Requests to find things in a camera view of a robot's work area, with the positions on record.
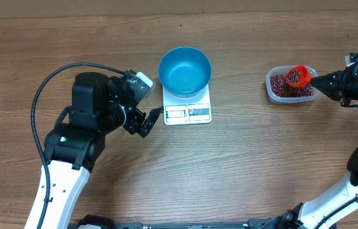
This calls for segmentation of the red scoop with blue handle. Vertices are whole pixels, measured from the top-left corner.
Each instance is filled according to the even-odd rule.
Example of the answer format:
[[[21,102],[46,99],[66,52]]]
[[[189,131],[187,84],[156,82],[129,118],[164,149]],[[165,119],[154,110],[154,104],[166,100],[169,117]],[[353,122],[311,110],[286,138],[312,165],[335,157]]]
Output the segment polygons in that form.
[[[286,74],[287,84],[294,88],[307,85],[312,78],[306,66],[295,66]]]

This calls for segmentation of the red beans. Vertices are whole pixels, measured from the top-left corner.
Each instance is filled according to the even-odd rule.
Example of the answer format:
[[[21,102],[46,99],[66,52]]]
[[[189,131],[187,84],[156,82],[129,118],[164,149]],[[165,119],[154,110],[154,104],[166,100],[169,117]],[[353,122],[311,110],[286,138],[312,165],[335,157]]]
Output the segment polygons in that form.
[[[309,97],[313,94],[309,83],[301,88],[291,87],[286,82],[286,75],[283,74],[273,75],[270,84],[273,93],[278,97]]]

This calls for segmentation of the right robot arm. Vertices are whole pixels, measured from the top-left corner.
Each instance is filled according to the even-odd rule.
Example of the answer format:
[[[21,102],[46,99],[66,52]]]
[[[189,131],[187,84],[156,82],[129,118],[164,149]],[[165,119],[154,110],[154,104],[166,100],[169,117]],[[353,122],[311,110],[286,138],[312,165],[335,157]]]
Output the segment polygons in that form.
[[[312,86],[343,107],[358,101],[358,70],[351,67],[319,76]],[[286,211],[268,228],[336,228],[336,223],[358,209],[358,147],[347,162],[347,173],[319,197]]]

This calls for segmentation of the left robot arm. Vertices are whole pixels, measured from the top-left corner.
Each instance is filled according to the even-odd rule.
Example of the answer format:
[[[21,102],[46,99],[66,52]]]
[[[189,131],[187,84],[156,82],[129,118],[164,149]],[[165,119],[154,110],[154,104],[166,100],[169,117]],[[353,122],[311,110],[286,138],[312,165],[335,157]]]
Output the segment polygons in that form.
[[[162,108],[149,114],[137,105],[154,81],[142,72],[120,77],[86,72],[76,75],[72,104],[64,108],[45,138],[41,178],[26,228],[67,228],[76,201],[105,148],[106,135],[124,128],[146,137]]]

